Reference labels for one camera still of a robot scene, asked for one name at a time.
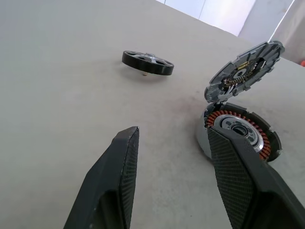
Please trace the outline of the silver motor housing copper windings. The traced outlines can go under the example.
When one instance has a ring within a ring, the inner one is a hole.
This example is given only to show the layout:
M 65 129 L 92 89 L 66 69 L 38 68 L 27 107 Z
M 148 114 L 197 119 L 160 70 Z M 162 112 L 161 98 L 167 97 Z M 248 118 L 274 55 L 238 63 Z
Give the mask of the silver motor housing copper windings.
M 274 161 L 281 154 L 279 136 L 263 118 L 231 103 L 214 103 L 202 113 L 195 132 L 199 146 L 209 159 L 212 156 L 207 129 L 212 126 L 232 130 L 245 137 L 264 161 Z

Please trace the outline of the black silver spoked rotor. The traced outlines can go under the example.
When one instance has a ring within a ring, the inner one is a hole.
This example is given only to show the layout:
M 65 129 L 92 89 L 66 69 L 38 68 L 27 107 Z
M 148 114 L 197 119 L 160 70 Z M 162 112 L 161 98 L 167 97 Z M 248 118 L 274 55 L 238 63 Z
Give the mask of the black silver spoked rotor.
M 124 51 L 122 62 L 145 73 L 169 76 L 173 73 L 174 64 L 151 53 Z

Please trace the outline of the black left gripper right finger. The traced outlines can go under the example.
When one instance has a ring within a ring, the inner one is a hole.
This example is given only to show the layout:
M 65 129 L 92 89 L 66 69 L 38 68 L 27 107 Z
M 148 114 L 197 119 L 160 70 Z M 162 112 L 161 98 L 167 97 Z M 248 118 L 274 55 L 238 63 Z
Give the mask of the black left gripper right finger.
M 210 127 L 208 140 L 233 229 L 305 229 L 305 208 L 243 136 Z

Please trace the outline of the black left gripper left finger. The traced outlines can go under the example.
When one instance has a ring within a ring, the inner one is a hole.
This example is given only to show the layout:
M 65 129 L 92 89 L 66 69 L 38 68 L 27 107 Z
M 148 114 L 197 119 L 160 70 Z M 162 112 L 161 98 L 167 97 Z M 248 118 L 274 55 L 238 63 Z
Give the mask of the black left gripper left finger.
M 63 229 L 130 229 L 139 128 L 117 133 L 87 172 Z

